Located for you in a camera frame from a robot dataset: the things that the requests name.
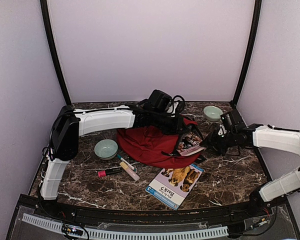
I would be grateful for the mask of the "pink Shakespeare book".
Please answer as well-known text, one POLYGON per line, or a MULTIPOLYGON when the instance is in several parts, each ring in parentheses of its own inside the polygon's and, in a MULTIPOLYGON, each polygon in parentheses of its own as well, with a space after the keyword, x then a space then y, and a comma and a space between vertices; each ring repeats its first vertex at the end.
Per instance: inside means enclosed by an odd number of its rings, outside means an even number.
POLYGON ((179 141, 176 151, 183 157, 194 155, 207 149, 201 146, 202 141, 202 138, 195 133, 186 133, 179 141))

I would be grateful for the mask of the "red student backpack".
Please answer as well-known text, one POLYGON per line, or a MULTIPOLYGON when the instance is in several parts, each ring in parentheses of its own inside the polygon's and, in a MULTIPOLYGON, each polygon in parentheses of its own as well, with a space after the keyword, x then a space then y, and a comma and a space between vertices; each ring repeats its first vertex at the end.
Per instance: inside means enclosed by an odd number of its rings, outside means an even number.
POLYGON ((145 165, 165 168, 180 169, 194 163, 201 152, 190 156, 181 156, 177 146, 183 135, 195 133, 203 140, 203 136, 196 121, 184 116, 184 123, 188 132, 182 134, 163 134, 157 127, 139 127, 118 129, 116 141, 120 148, 133 160, 145 165))

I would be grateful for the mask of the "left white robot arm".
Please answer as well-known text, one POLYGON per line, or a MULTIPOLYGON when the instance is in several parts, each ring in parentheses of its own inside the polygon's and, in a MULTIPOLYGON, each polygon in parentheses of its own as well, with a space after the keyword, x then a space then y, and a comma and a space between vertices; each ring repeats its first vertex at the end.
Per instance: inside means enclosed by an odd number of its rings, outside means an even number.
POLYGON ((38 198, 43 199, 41 210, 50 218, 57 218, 60 206, 54 202, 64 171, 79 151, 79 137, 113 129, 130 129, 154 126, 166 135, 187 131, 181 112, 184 103, 172 102, 155 108, 148 100, 110 108, 74 109, 62 107, 52 125, 48 145, 42 150, 47 159, 38 198))

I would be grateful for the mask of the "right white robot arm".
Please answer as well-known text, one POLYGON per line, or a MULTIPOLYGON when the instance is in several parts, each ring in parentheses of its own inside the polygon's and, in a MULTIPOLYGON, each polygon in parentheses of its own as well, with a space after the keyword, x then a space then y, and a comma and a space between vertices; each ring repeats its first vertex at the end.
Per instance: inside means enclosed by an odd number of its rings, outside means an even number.
MULTIPOLYGON (((223 123, 207 135, 202 145, 222 156, 232 147, 267 148, 300 156, 300 130, 257 123, 249 126, 223 123)), ((245 205, 245 213, 256 217, 264 210, 265 203, 294 192, 300 192, 300 166, 256 189, 245 205)))

